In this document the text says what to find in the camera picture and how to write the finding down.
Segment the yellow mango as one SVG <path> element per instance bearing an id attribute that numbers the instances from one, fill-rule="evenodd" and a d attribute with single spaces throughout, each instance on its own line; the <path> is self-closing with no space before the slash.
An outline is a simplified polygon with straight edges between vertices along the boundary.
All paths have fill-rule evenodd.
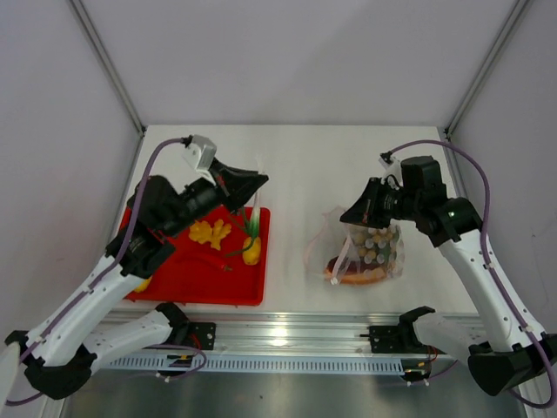
<path id="1" fill-rule="evenodd" d="M 152 277 L 149 277 L 148 279 L 143 280 L 137 287 L 135 287 L 133 289 L 133 292 L 134 293 L 144 292 L 149 287 L 149 285 L 151 284 L 151 280 L 152 280 Z"/>

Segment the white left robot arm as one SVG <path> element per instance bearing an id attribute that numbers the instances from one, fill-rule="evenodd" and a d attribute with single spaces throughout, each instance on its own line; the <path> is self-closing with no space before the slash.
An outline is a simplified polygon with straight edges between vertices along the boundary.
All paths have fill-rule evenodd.
<path id="1" fill-rule="evenodd" d="M 267 175 L 213 160 L 208 175 L 176 192 L 163 176 L 144 174 L 127 202 L 128 225 L 74 294 L 49 319 L 30 331 L 13 331 L 23 372 L 39 395 L 60 400 L 77 392 L 99 368 L 144 347 L 187 343 L 190 320 L 172 302 L 161 303 L 138 320 L 108 332 L 95 327 L 174 253 L 170 242 L 214 209 L 244 206 Z"/>

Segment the green scallion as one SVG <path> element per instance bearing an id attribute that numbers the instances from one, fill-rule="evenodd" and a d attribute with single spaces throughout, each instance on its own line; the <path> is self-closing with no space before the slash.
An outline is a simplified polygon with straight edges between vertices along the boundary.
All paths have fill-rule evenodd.
<path id="1" fill-rule="evenodd" d="M 263 165 L 260 159 L 257 159 L 258 162 L 258 169 L 253 170 L 259 173 L 265 174 L 262 169 Z M 246 234 L 246 238 L 248 237 L 260 237 L 260 196 L 259 190 L 256 194 L 248 201 L 248 203 L 240 208 L 237 213 L 242 217 L 243 224 L 236 224 L 236 227 L 239 228 L 242 232 Z M 233 256 L 241 256 L 242 257 L 242 248 L 240 250 L 234 251 L 232 253 L 226 254 L 226 257 L 233 257 Z"/>

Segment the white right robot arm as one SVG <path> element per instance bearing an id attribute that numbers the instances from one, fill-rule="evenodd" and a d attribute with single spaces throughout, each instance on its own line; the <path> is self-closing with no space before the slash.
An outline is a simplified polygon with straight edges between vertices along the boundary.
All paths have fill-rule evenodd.
<path id="1" fill-rule="evenodd" d="M 412 221 L 459 276 L 483 323 L 475 336 L 430 307 L 399 317 L 397 339 L 407 351 L 430 346 L 468 367 L 491 396 L 519 386 L 556 362 L 556 337 L 530 314 L 493 254 L 482 220 L 471 202 L 450 198 L 440 164 L 430 156 L 401 163 L 400 185 L 371 178 L 340 220 L 383 229 L 393 220 Z"/>

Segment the brown longan bunch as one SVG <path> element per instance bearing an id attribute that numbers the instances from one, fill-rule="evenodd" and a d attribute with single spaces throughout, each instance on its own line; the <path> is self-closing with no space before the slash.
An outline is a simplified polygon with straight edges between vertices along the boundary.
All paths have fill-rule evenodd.
<path id="1" fill-rule="evenodd" d="M 356 254 L 366 264 L 376 262 L 381 266 L 389 266 L 401 254 L 403 242 L 397 225 L 386 228 L 350 226 L 349 231 Z"/>

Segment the clear zip top bag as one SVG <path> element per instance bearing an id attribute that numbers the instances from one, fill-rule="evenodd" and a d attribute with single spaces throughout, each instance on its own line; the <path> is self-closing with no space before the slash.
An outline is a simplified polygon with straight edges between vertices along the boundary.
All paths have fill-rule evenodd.
<path id="1" fill-rule="evenodd" d="M 322 215 L 319 232 L 304 252 L 306 276 L 333 286 L 367 286 L 402 275 L 405 246 L 396 221 L 374 228 L 342 223 L 335 207 Z"/>

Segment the yellow ginger root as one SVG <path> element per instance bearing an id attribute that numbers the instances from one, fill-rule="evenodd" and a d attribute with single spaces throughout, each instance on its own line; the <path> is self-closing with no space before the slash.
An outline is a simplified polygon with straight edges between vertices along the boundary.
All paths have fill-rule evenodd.
<path id="1" fill-rule="evenodd" d="M 196 221 L 190 228 L 188 238 L 200 245 L 209 244 L 210 248 L 221 250 L 221 241 L 232 231 L 232 225 L 218 219 L 213 225 L 208 221 Z"/>

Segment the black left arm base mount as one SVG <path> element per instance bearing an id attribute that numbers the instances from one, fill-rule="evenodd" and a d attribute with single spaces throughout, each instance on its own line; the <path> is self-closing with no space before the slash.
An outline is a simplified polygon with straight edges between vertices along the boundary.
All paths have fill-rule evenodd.
<path id="1" fill-rule="evenodd" d="M 186 335 L 188 347 L 212 351 L 216 340 L 217 325 L 214 322 L 192 322 Z"/>

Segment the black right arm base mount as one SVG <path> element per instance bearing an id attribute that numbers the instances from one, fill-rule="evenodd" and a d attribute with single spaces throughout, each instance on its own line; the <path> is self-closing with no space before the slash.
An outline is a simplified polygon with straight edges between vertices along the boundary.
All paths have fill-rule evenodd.
<path id="1" fill-rule="evenodd" d="M 359 337 L 368 340 L 374 354 L 444 354 L 419 342 L 412 326 L 369 326 Z"/>

